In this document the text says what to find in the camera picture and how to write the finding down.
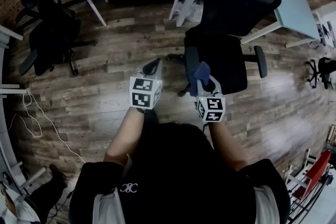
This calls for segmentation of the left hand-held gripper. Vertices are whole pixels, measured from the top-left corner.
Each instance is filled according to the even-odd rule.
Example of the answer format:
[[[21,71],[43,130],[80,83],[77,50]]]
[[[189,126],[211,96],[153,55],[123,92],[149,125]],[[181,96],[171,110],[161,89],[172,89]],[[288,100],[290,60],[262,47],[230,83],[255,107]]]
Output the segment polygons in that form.
[[[161,96],[163,61],[160,58],[148,60],[139,65],[137,73],[130,77],[130,106],[151,110]]]

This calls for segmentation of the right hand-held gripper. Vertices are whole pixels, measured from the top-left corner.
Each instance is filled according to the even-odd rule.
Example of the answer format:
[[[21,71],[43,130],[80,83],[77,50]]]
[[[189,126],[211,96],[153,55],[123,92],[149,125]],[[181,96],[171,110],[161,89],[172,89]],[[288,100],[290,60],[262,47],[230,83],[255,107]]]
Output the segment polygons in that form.
[[[208,88],[210,96],[204,90],[202,80],[197,80],[196,110],[203,122],[221,122],[225,114],[225,97],[220,83],[209,77]]]

